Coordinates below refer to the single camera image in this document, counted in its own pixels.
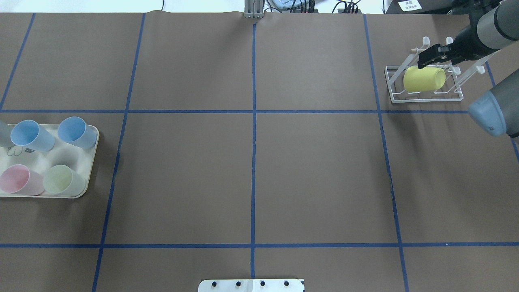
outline pink cup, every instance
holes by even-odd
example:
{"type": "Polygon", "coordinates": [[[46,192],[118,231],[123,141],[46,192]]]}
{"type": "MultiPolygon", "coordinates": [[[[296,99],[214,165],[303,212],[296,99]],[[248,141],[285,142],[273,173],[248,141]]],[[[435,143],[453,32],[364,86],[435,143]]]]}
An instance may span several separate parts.
{"type": "Polygon", "coordinates": [[[45,190],[43,176],[22,164],[7,168],[0,176],[0,189],[6,193],[36,196],[45,190]]]}

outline barcode sticker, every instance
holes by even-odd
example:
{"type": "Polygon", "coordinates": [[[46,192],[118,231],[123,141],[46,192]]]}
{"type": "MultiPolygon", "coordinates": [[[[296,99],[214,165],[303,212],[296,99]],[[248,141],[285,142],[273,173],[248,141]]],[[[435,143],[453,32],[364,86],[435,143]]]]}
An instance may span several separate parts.
{"type": "Polygon", "coordinates": [[[408,0],[398,2],[402,11],[413,11],[421,9],[420,2],[418,0],[408,0]]]}

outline white tray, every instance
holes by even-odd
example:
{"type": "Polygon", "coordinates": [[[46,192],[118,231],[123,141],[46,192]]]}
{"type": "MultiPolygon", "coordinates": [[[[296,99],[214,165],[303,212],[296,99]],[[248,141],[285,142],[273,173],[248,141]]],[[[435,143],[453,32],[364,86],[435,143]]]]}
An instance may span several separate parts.
{"type": "Polygon", "coordinates": [[[22,146],[13,146],[10,148],[0,147],[0,174],[9,166],[14,164],[23,164],[35,172],[43,175],[45,171],[54,165],[63,164],[76,171],[86,181],[86,186],[81,194],[75,197],[54,195],[43,192],[38,196],[27,196],[18,194],[4,193],[0,190],[0,197],[31,197],[31,198],[79,198],[88,188],[90,181],[90,173],[94,163],[95,151],[99,143],[99,130],[94,126],[91,127],[97,133],[97,140],[94,147],[90,149],[82,149],[74,145],[63,142],[58,138],[59,125],[42,125],[56,139],[54,147],[48,152],[34,151],[22,146]]]}

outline plastic cup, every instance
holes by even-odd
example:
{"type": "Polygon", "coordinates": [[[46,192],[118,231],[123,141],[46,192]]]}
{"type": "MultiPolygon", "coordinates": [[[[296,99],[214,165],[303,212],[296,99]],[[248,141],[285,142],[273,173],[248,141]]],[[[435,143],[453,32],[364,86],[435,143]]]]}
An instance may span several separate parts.
{"type": "Polygon", "coordinates": [[[64,142],[88,149],[94,147],[97,133],[82,118],[71,116],[61,122],[58,137],[64,142]]]}
{"type": "Polygon", "coordinates": [[[0,121],[0,147],[11,147],[15,144],[11,141],[11,128],[4,122],[0,121]]]}
{"type": "Polygon", "coordinates": [[[43,177],[22,164],[7,168],[0,176],[0,189],[6,193],[36,196],[45,190],[43,177]]]}
{"type": "Polygon", "coordinates": [[[30,149],[47,152],[54,147],[54,136],[33,120],[25,120],[11,131],[11,141],[30,149]]]}
{"type": "Polygon", "coordinates": [[[432,91],[445,84],[445,71],[438,67],[409,67],[404,74],[404,87],[408,92],[432,91]]]}
{"type": "Polygon", "coordinates": [[[43,187],[51,194],[75,197],[86,187],[86,181],[66,165],[56,165],[43,176],[43,187]]]}

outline brown table surface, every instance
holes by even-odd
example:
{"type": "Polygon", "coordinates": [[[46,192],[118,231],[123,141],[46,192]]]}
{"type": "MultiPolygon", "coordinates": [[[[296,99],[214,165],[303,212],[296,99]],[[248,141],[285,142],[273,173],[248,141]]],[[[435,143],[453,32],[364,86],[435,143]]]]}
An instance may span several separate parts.
{"type": "Polygon", "coordinates": [[[384,78],[467,24],[0,14],[0,120],[101,132],[81,198],[0,198],[0,291],[519,290],[519,154],[466,113],[519,45],[462,102],[392,104],[384,78]]]}

